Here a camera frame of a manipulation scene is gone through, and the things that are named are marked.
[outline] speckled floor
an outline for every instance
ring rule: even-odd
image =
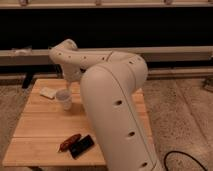
[[[0,161],[32,85],[21,89],[23,78],[0,79]],[[204,79],[149,80],[143,86],[154,143],[160,161],[170,150],[193,155],[208,170],[213,170],[213,93],[202,88]],[[170,171],[202,171],[191,159],[172,154]],[[44,168],[61,171],[67,168]],[[78,171],[105,171],[105,168],[73,168]],[[3,168],[0,171],[29,171],[28,168]]]

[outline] black phone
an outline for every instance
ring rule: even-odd
[[[75,159],[79,155],[81,155],[83,152],[85,152],[86,150],[88,150],[90,147],[92,147],[94,144],[95,143],[92,140],[91,136],[87,135],[86,137],[84,137],[80,141],[78,141],[75,144],[73,144],[69,148],[69,151],[70,151],[72,157]]]

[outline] table leg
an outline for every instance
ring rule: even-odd
[[[30,168],[32,171],[43,171],[40,167],[37,167],[37,166],[31,166],[31,167],[28,167]]]

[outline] floor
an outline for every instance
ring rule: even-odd
[[[213,93],[203,89],[204,78],[155,79],[143,86],[154,143],[161,163],[170,150],[186,152],[213,170]],[[27,101],[32,85],[23,90],[23,77],[0,77],[0,163]],[[167,159],[170,171],[202,171],[181,154]],[[45,171],[106,171],[106,168],[44,168]],[[0,171],[29,171],[3,168]]]

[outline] black wall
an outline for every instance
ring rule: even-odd
[[[213,45],[213,8],[0,10],[0,50]]]

